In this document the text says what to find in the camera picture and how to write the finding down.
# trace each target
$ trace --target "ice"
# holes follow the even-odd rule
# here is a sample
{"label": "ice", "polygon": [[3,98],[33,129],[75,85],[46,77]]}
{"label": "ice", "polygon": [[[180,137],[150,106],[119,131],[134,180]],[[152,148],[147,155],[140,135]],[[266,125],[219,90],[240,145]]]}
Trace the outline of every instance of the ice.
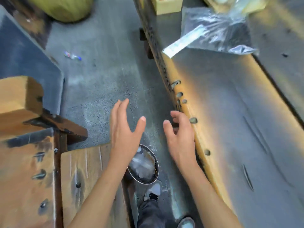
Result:
{"label": "ice", "polygon": [[139,178],[151,180],[155,173],[155,159],[142,147],[138,148],[129,166]]}

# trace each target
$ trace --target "left hand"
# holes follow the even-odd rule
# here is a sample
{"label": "left hand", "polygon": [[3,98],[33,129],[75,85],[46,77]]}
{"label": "left hand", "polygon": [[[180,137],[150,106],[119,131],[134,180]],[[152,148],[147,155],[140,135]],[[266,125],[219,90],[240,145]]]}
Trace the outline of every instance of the left hand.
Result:
{"label": "left hand", "polygon": [[110,160],[117,167],[127,169],[139,147],[141,136],[146,127],[146,118],[142,116],[137,123],[134,132],[131,132],[127,122],[127,106],[129,99],[118,100],[110,115]]}

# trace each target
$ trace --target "finger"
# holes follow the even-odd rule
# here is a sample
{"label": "finger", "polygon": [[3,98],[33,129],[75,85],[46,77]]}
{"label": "finger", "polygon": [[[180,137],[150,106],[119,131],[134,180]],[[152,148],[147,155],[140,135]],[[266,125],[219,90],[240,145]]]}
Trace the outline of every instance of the finger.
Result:
{"label": "finger", "polygon": [[179,112],[179,111],[171,111],[170,114],[173,118],[178,119],[179,127],[183,127],[183,128],[187,128],[187,127],[190,128],[191,127],[191,123],[189,121],[189,118],[184,113]]}
{"label": "finger", "polygon": [[142,116],[138,120],[135,131],[134,131],[134,133],[136,134],[136,136],[139,137],[139,139],[141,138],[142,133],[145,131],[145,128],[146,128],[146,117]]}
{"label": "finger", "polygon": [[118,123],[127,123],[127,107],[129,104],[129,99],[125,99],[121,102],[117,110],[117,122]]}
{"label": "finger", "polygon": [[179,123],[178,118],[173,118],[173,122],[175,122],[175,123]]}
{"label": "finger", "polygon": [[173,132],[174,132],[174,134],[177,134],[177,132],[178,132],[178,127],[173,127]]}
{"label": "finger", "polygon": [[121,101],[118,100],[111,110],[111,115],[110,115],[110,138],[111,138],[111,140],[113,139],[113,132],[114,132],[116,124],[117,124],[117,110],[118,110],[120,104],[121,104]]}
{"label": "finger", "polygon": [[173,132],[173,127],[168,120],[164,120],[163,127],[164,127],[164,132],[165,132],[165,135],[167,138],[167,143],[168,143],[169,140],[171,140],[173,137],[175,137],[175,134]]}

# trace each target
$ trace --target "shoelace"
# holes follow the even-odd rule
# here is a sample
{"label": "shoelace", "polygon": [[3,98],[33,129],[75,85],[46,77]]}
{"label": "shoelace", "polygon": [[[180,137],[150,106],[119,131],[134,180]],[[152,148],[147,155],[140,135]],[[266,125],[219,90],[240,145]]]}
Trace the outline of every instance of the shoelace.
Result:
{"label": "shoelace", "polygon": [[149,199],[154,199],[154,200],[158,200],[158,195],[154,194],[154,193],[150,193],[149,195]]}

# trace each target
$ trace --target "forearm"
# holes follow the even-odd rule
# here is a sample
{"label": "forearm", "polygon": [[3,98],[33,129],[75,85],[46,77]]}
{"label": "forearm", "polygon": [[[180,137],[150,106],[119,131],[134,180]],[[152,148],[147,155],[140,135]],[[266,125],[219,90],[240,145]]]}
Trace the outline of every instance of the forearm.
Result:
{"label": "forearm", "polygon": [[68,228],[104,228],[125,171],[124,165],[109,162]]}
{"label": "forearm", "polygon": [[186,170],[183,176],[205,228],[242,228],[236,215],[217,195],[198,165]]}

